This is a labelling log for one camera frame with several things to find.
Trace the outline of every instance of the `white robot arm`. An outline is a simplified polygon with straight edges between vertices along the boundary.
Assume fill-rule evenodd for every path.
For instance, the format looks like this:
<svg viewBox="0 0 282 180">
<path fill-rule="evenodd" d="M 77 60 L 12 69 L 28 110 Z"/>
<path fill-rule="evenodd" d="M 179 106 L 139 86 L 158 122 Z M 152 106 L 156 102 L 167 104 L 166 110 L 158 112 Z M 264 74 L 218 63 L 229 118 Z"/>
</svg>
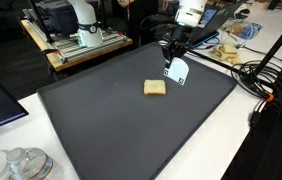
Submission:
<svg viewBox="0 0 282 180">
<path fill-rule="evenodd" d="M 199 24 L 206 3 L 207 0 L 179 0 L 179 9 L 175 16 L 177 26 L 172 30 L 168 44 L 162 46 L 167 69 L 170 68 L 174 57 L 182 57 L 186 53 L 185 43 L 188 39 L 185 33 L 190 33 Z"/>
<path fill-rule="evenodd" d="M 68 0 L 78 18 L 78 35 L 80 46 L 95 47 L 103 42 L 102 33 L 98 28 L 93 7 L 85 0 Z"/>
</svg>

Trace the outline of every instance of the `yellow object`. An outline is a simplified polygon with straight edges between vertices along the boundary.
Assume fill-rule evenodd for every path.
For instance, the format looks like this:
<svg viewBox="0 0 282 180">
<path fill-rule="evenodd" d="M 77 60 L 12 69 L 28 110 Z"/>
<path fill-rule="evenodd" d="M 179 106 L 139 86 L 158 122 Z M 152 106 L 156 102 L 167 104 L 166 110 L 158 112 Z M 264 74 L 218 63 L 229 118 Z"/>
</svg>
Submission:
<svg viewBox="0 0 282 180">
<path fill-rule="evenodd" d="M 227 61 L 231 64 L 239 63 L 239 55 L 233 43 L 224 43 L 221 46 L 213 48 L 213 59 Z"/>
<path fill-rule="evenodd" d="M 165 95 L 166 88 L 163 80 L 145 80 L 143 92 L 145 95 Z"/>
</svg>

